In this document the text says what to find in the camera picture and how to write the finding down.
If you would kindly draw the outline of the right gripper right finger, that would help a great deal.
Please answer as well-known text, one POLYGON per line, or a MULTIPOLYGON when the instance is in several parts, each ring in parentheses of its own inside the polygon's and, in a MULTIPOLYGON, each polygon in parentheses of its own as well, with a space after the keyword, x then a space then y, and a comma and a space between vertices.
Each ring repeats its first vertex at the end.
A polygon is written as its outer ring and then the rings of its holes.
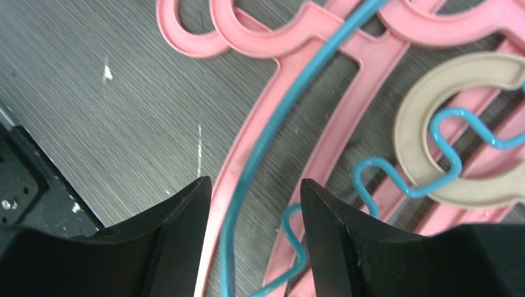
POLYGON ((524 226, 406 232, 338 199, 313 179, 300 189, 318 296, 523 296, 524 226))

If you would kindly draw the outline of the beige plastic hanger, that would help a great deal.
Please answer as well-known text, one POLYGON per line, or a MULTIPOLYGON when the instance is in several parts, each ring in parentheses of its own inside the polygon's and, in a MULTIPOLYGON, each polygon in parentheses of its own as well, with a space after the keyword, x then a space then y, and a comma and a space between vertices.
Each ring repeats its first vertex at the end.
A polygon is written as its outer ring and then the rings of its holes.
MULTIPOLYGON (((398 164, 412 184, 424 186, 444 174, 432 158, 426 139, 431 116, 443 102, 467 88, 516 90, 523 82, 524 57, 488 51, 458 56, 425 74, 405 96, 393 129, 398 164)), ((524 164, 492 178, 459 178, 430 197, 463 208, 524 202, 524 164)))

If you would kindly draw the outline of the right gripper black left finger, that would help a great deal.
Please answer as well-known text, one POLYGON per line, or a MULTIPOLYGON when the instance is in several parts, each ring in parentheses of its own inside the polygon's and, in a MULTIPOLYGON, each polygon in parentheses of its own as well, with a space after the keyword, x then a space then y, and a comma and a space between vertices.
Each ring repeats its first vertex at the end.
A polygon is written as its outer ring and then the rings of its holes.
POLYGON ((212 185, 171 198, 92 236, 1 228, 2 296, 192 296, 212 185))

